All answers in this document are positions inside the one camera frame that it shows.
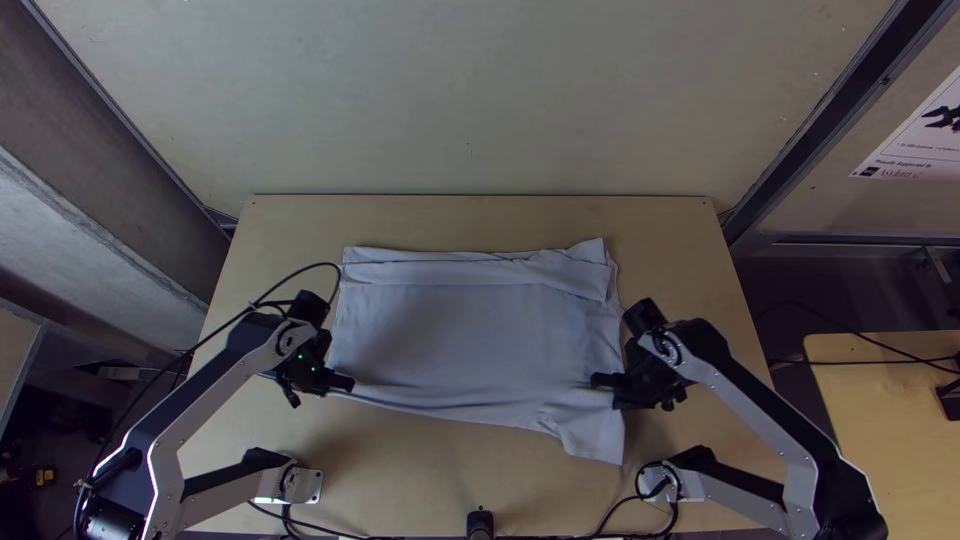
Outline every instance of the tabletop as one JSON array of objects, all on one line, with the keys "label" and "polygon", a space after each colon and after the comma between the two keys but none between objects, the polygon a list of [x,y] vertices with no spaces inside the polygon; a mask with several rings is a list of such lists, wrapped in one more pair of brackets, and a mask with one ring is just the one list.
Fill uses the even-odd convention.
[{"label": "tabletop", "polygon": [[[288,273],[340,262],[346,246],[415,251],[527,251],[602,237],[620,267],[621,302],[652,297],[668,319],[703,317],[766,383],[770,375],[714,209],[699,197],[263,195],[245,204],[204,335]],[[327,270],[304,274],[275,298],[306,288],[326,296]],[[219,350],[203,347],[191,373]],[[700,387],[673,412],[624,415],[622,467],[574,458],[548,435],[426,418],[336,397],[292,410],[274,383],[255,378],[180,451],[185,474],[239,460],[247,448],[288,452],[324,471],[317,505],[295,519],[354,534],[463,536],[466,514],[494,512],[500,535],[591,532],[637,468],[704,444],[728,464],[783,481],[785,468],[732,412]],[[648,532],[667,509],[622,507],[607,530]],[[677,531],[756,527],[713,503],[681,505]],[[281,532],[241,505],[195,530]]]},{"label": "tabletop", "polygon": [[[867,335],[921,358],[960,350],[960,331]],[[804,349],[812,362],[904,360],[852,334],[810,335]],[[890,538],[956,537],[960,422],[947,420],[935,389],[960,375],[922,364],[813,366],[813,372],[840,450],[870,479]]]}]

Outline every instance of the wire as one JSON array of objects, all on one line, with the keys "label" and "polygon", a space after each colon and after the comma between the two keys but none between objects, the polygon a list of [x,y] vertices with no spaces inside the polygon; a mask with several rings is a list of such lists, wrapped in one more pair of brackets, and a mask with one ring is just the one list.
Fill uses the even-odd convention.
[{"label": "wire", "polygon": [[290,524],[290,520],[292,519],[290,517],[290,505],[283,505],[283,510],[280,512],[280,514],[283,517],[283,530],[287,531],[287,536],[292,540],[303,540],[299,535],[297,535],[296,532],[294,532],[293,526]]},{"label": "wire", "polygon": [[905,356],[905,357],[907,357],[907,358],[910,358],[910,360],[891,360],[891,361],[889,361],[889,362],[884,362],[884,361],[811,362],[811,361],[809,361],[809,360],[781,360],[781,361],[779,361],[779,362],[786,363],[786,364],[810,364],[810,365],[832,365],[832,366],[843,366],[843,365],[848,365],[848,366],[855,366],[855,365],[856,365],[856,366],[859,366],[859,365],[872,365],[872,364],[926,364],[926,365],[928,365],[928,366],[930,366],[930,367],[932,367],[932,368],[934,368],[934,369],[939,369],[940,371],[945,371],[945,372],[947,372],[947,373],[953,373],[954,375],[960,375],[960,371],[958,371],[958,370],[950,369],[950,368],[943,367],[943,366],[939,366],[939,365],[937,365],[937,364],[934,363],[934,362],[940,362],[940,361],[943,361],[943,360],[950,360],[950,359],[954,358],[953,356],[944,356],[944,357],[940,357],[940,358],[920,358],[919,356],[910,354],[910,353],[908,353],[908,352],[906,352],[906,351],[903,351],[903,350],[901,350],[901,349],[898,349],[898,348],[896,348],[896,347],[894,347],[894,346],[892,346],[892,345],[887,345],[886,343],[877,341],[877,340],[875,340],[875,339],[873,339],[873,338],[871,338],[871,337],[869,337],[869,336],[866,336],[866,335],[864,335],[862,332],[858,332],[858,331],[854,330],[854,329],[851,328],[849,325],[846,325],[846,324],[844,324],[844,323],[842,323],[842,322],[840,322],[840,321],[838,321],[838,320],[836,320],[836,319],[834,319],[834,318],[832,318],[832,317],[829,317],[829,316],[827,316],[827,315],[824,315],[824,314],[821,313],[820,311],[817,311],[816,309],[813,309],[812,307],[804,304],[803,302],[798,302],[798,301],[796,301],[796,300],[784,300],[783,302],[778,302],[778,303],[776,303],[776,304],[774,304],[774,305],[772,305],[772,306],[764,309],[764,310],[761,311],[759,314],[757,314],[756,317],[753,318],[753,323],[756,324],[757,321],[759,321],[760,319],[766,317],[766,316],[767,316],[768,314],[770,314],[771,312],[776,311],[777,309],[780,309],[780,308],[782,308],[782,307],[787,307],[787,306],[792,306],[792,307],[798,308],[798,309],[800,309],[800,310],[802,310],[802,311],[806,311],[807,313],[809,313],[809,314],[811,314],[811,315],[813,315],[813,316],[815,316],[815,317],[818,317],[818,318],[820,318],[820,319],[822,319],[822,320],[824,320],[824,321],[827,321],[827,322],[829,322],[830,324],[832,324],[832,325],[834,325],[834,326],[836,326],[836,327],[838,327],[838,328],[841,328],[841,329],[843,329],[845,332],[850,333],[850,334],[853,334],[853,335],[857,336],[858,338],[860,338],[860,339],[862,339],[862,340],[864,340],[864,341],[866,341],[866,342],[868,342],[868,343],[872,343],[872,344],[874,344],[874,345],[876,345],[877,347],[880,347],[880,348],[882,348],[882,349],[886,349],[886,350],[888,350],[888,351],[895,352],[895,353],[897,353],[897,354],[899,354],[899,355],[901,355],[901,356]]},{"label": "wire", "polygon": [[[296,526],[298,526],[298,527],[305,527],[305,528],[307,528],[307,529],[314,529],[314,530],[317,530],[317,531],[320,531],[320,532],[325,532],[325,533],[331,534],[331,535],[333,535],[333,536],[341,536],[341,537],[343,537],[343,538],[350,538],[351,540],[375,540],[375,539],[382,539],[382,538],[383,538],[383,537],[381,537],[381,536],[357,536],[357,535],[355,535],[355,534],[345,533],[345,532],[337,531],[337,530],[334,530],[334,529],[328,529],[328,528],[326,528],[326,527],[321,527],[320,525],[314,525],[314,524],[312,524],[312,523],[307,523],[307,522],[305,522],[305,521],[299,521],[299,520],[296,520],[296,519],[293,519],[293,518],[290,518],[290,517],[285,517],[283,514],[275,514],[275,513],[271,512],[271,511],[267,510],[266,508],[264,508],[264,507],[262,507],[262,506],[260,506],[260,505],[258,505],[258,504],[253,503],[252,501],[247,501],[247,504],[249,504],[250,506],[252,506],[254,510],[256,510],[257,512],[260,512],[261,514],[266,514],[266,515],[268,515],[268,516],[275,517],[275,518],[283,521],[283,522],[284,522],[284,525],[286,525],[286,526],[296,525]],[[287,510],[287,516],[289,516],[290,505],[289,505],[289,504],[284,505],[284,509]]]},{"label": "wire", "polygon": [[72,531],[72,530],[73,530],[73,527],[72,527],[72,526],[67,527],[66,529],[60,531],[60,534],[54,536],[54,537],[53,537],[53,540],[60,540],[61,538],[63,538],[63,535],[67,534],[68,532],[70,532],[70,531]]},{"label": "wire", "polygon": [[337,293],[340,291],[340,278],[343,277],[343,274],[340,272],[340,267],[337,266],[337,265],[335,265],[335,264],[333,264],[333,263],[331,263],[331,262],[314,263],[314,264],[309,264],[309,265],[307,265],[307,266],[304,266],[303,268],[297,270],[296,272],[293,272],[292,274],[290,274],[290,275],[288,275],[287,277],[285,277],[285,278],[281,279],[280,281],[278,281],[273,287],[270,287],[269,289],[267,289],[267,292],[261,294],[259,298],[257,298],[256,300],[254,300],[253,303],[254,303],[255,305],[259,305],[259,304],[260,304],[261,302],[263,302],[268,296],[270,296],[270,294],[273,293],[273,291],[279,289],[280,286],[282,286],[284,283],[286,283],[286,282],[290,281],[291,279],[299,276],[300,274],[306,272],[307,270],[312,270],[312,269],[314,269],[314,268],[319,268],[319,267],[321,267],[321,266],[327,266],[327,267],[329,267],[329,268],[333,268],[333,269],[336,270],[336,272],[337,272],[337,281],[336,281],[336,283],[335,283],[334,286],[333,286],[333,293],[330,294],[330,299],[327,300],[327,303],[328,303],[328,304],[332,304],[332,303],[333,303],[333,300],[337,297]]},{"label": "wire", "polygon": [[[668,471],[670,475],[673,476],[674,480],[673,482],[671,482],[670,478],[664,478],[659,483],[657,483],[657,485],[654,486],[653,489],[650,490],[650,493],[641,493],[640,484],[639,484],[640,473],[642,473],[644,469],[650,466],[663,467],[664,470]],[[643,501],[643,500],[656,497],[664,489],[666,489],[667,486],[669,486],[672,483],[677,486],[677,497],[676,497],[676,500],[670,502],[670,521],[667,523],[667,525],[663,529],[655,533],[644,533],[644,534],[604,533],[603,532],[603,529],[607,526],[607,522],[610,521],[610,517],[613,516],[614,512],[616,512],[618,508],[620,508],[621,506],[623,506],[624,504],[630,501]],[[568,540],[595,540],[597,538],[624,538],[624,539],[631,539],[631,540],[644,540],[644,539],[652,539],[652,538],[669,538],[671,532],[673,531],[673,528],[677,525],[677,520],[680,519],[680,505],[678,504],[678,501],[680,500],[680,497],[681,497],[680,477],[677,476],[676,471],[674,471],[673,468],[671,468],[669,465],[664,464],[663,462],[654,461],[652,463],[648,463],[643,467],[640,467],[639,469],[637,469],[637,475],[636,477],[634,477],[633,485],[636,486],[637,494],[630,495],[629,497],[624,497],[619,501],[617,501],[616,503],[614,503],[614,505],[611,506],[609,510],[607,510],[607,513],[604,514],[603,519],[600,520],[600,524],[597,525],[596,530],[594,530],[591,534],[588,534],[587,536],[575,536]]]},{"label": "wire", "polygon": [[[670,521],[667,523],[667,525],[666,525],[663,529],[661,529],[661,530],[658,531],[658,532],[655,532],[655,533],[644,533],[644,534],[624,534],[624,533],[604,533],[604,532],[603,532],[603,529],[604,529],[604,527],[606,527],[607,522],[610,521],[610,517],[613,516],[613,514],[614,514],[614,513],[617,511],[617,509],[619,509],[621,506],[623,506],[624,504],[626,504],[626,503],[628,503],[628,502],[630,502],[630,501],[646,500],[646,499],[650,499],[650,498],[652,498],[652,497],[656,497],[656,496],[659,495],[664,489],[666,489],[667,486],[669,486],[669,485],[672,484],[672,483],[673,483],[673,484],[676,484],[676,485],[678,486],[678,487],[677,487],[677,499],[679,500],[679,498],[680,498],[680,488],[679,488],[679,485],[680,485],[679,482],[680,482],[680,480],[679,480],[679,477],[677,476],[677,473],[676,473],[672,468],[670,468],[668,465],[665,465],[665,464],[663,464],[663,463],[661,463],[661,462],[648,463],[647,465],[644,465],[643,467],[641,467],[640,469],[637,470],[637,476],[636,476],[636,478],[639,478],[639,477],[640,477],[640,473],[641,473],[646,467],[649,467],[649,466],[651,466],[651,465],[659,465],[659,466],[663,467],[665,470],[669,471],[670,475],[673,476],[674,480],[671,482],[670,478],[664,478],[664,479],[661,480],[656,486],[654,486],[654,488],[653,488],[652,490],[650,490],[650,493],[641,493],[641,492],[640,492],[640,488],[637,487],[637,488],[636,488],[636,489],[637,489],[637,494],[636,494],[636,495],[630,495],[629,497],[624,497],[624,498],[620,499],[619,501],[617,501],[616,503],[614,503],[614,505],[611,506],[609,510],[607,510],[607,513],[604,514],[603,519],[600,520],[600,525],[597,526],[596,530],[593,531],[593,533],[591,533],[591,534],[589,534],[589,535],[587,535],[587,536],[574,536],[574,537],[570,537],[570,538],[568,538],[567,540],[596,540],[596,539],[598,539],[598,538],[625,538],[625,539],[630,539],[630,540],[647,540],[647,539],[654,539],[654,538],[669,539],[669,538],[670,538],[670,534],[671,534],[671,532],[673,531],[673,528],[677,525],[677,520],[680,518],[680,506],[679,506],[679,504],[678,504],[678,502],[677,502],[676,500],[670,502]],[[634,480],[634,485],[635,485],[635,486],[638,485],[636,479]],[[290,517],[290,507],[291,507],[291,505],[289,505],[289,504],[286,504],[286,505],[283,506],[283,510],[281,511],[280,514],[273,513],[273,512],[271,512],[271,511],[267,510],[266,508],[263,508],[262,506],[260,506],[260,505],[258,505],[258,504],[255,504],[255,503],[252,502],[252,501],[247,501],[247,504],[250,505],[250,506],[251,506],[254,510],[256,510],[257,512],[260,512],[261,514],[266,514],[266,515],[268,515],[268,516],[274,517],[274,518],[279,519],[280,521],[282,521],[282,522],[283,522],[283,529],[284,529],[284,531],[286,531],[287,536],[289,536],[290,538],[293,538],[294,540],[301,540],[301,539],[300,539],[300,537],[297,535],[297,533],[293,530],[293,525],[296,525],[296,526],[298,526],[298,527],[305,527],[305,528],[307,528],[307,529],[314,529],[314,530],[317,530],[317,531],[320,531],[320,532],[324,532],[324,533],[327,533],[327,534],[330,534],[330,535],[333,535],[333,536],[340,536],[340,537],[344,537],[344,538],[350,538],[351,540],[388,540],[388,539],[385,538],[385,537],[377,537],[377,536],[357,536],[357,535],[345,533],[345,532],[342,532],[342,531],[337,531],[337,530],[334,530],[334,529],[328,529],[328,528],[326,528],[326,527],[321,527],[320,525],[314,525],[314,524],[312,524],[312,523],[307,523],[307,522],[305,522],[305,521],[300,521],[300,520],[293,519],[292,517]]]},{"label": "wire", "polygon": [[[320,262],[320,263],[314,263],[314,264],[304,266],[303,268],[300,268],[299,270],[289,274],[288,276],[284,277],[283,279],[275,283],[272,287],[267,289],[266,292],[264,292],[259,297],[257,297],[256,300],[251,302],[249,306],[243,308],[242,310],[240,310],[239,313],[231,317],[230,320],[218,326],[213,332],[207,334],[207,336],[201,339],[200,341],[198,341],[196,345],[183,351],[183,353],[180,354],[180,356],[174,358],[162,368],[159,368],[156,375],[154,375],[152,378],[150,378],[150,380],[147,381],[147,383],[140,390],[140,392],[137,393],[136,397],[133,398],[133,401],[131,401],[130,404],[127,405],[126,409],[124,409],[124,411],[120,414],[120,417],[116,420],[116,422],[113,423],[113,426],[110,428],[110,431],[107,433],[107,436],[104,438],[103,444],[100,445],[100,449],[97,451],[96,459],[93,460],[93,463],[90,465],[90,469],[87,471],[87,474],[84,477],[84,480],[80,483],[80,490],[79,490],[79,493],[77,494],[77,504],[74,508],[73,525],[71,527],[73,529],[74,536],[76,536],[77,538],[82,538],[82,536],[80,536],[80,513],[81,513],[81,510],[83,509],[83,504],[86,502],[87,495],[90,492],[89,486],[92,486],[94,484],[93,473],[96,470],[97,465],[100,463],[100,460],[103,459],[103,455],[106,452],[107,447],[110,445],[110,441],[113,439],[114,435],[116,435],[117,430],[123,424],[123,421],[126,420],[127,416],[130,414],[133,408],[137,405],[137,403],[139,403],[140,400],[143,399],[143,396],[147,393],[147,390],[149,390],[151,386],[156,384],[156,382],[160,379],[160,377],[163,376],[164,373],[171,371],[173,367],[176,366],[177,364],[180,364],[180,368],[178,369],[178,373],[179,373],[182,370],[183,365],[186,363],[187,358],[191,357],[193,353],[197,351],[197,349],[205,345],[208,341],[213,339],[220,332],[223,332],[224,330],[226,330],[228,327],[230,327],[233,323],[237,322],[242,317],[259,309],[261,302],[263,302],[268,296],[270,296],[271,293],[277,290],[281,285],[290,281],[294,277],[306,272],[307,270],[311,270],[313,268],[318,268],[321,266],[333,268],[337,272],[337,280],[334,283],[333,292],[330,294],[330,300],[327,302],[328,304],[332,303],[333,299],[336,298],[337,296],[337,292],[340,290],[340,278],[342,276],[340,272],[340,267],[338,267],[336,264],[331,262]],[[283,311],[283,309],[279,307],[277,307],[277,309],[280,309],[281,313],[284,313],[284,314],[286,313]],[[178,377],[174,377],[174,385],[176,385],[177,379]]]}]

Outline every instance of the robotic arm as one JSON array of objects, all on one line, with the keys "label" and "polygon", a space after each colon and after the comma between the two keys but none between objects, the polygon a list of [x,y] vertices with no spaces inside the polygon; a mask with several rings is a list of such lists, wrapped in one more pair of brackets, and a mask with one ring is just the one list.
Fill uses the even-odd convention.
[{"label": "robotic arm", "polygon": [[[77,529],[89,540],[170,540],[191,524],[248,500],[320,500],[323,473],[291,457],[254,448],[240,463],[184,478],[177,449],[253,375],[277,381],[293,407],[294,392],[323,396],[351,391],[354,381],[325,367],[330,333],[321,328],[329,305],[301,291],[286,318],[250,313],[231,330],[226,348],[147,413],[92,482],[80,490]],[[730,354],[723,337],[702,319],[667,323],[649,299],[624,314],[632,337],[625,373],[596,373],[594,386],[613,389],[617,409],[673,410],[685,388],[709,386],[787,461],[781,485],[718,462],[697,446],[644,467],[639,493],[651,500],[713,500],[797,540],[874,540],[887,529],[866,476],[803,415]],[[493,516],[472,512],[467,536],[492,539]]]},{"label": "robotic arm", "polygon": [[716,460],[695,446],[644,467],[639,493],[664,479],[675,484],[651,500],[712,500],[796,540],[887,537],[866,475],[836,444],[730,354],[723,336],[703,319],[668,323],[650,299],[624,313],[635,336],[626,345],[627,371],[596,373],[595,386],[614,390],[614,408],[670,411],[685,388],[707,386],[787,462],[779,484]]},{"label": "robotic arm", "polygon": [[230,331],[223,351],[130,428],[81,488],[78,529],[90,540],[169,540],[191,524],[248,500],[320,500],[323,473],[261,448],[236,465],[184,478],[177,450],[250,377],[268,372],[293,407],[294,393],[351,391],[353,379],[325,367],[329,305],[301,291],[288,317],[250,313]]}]

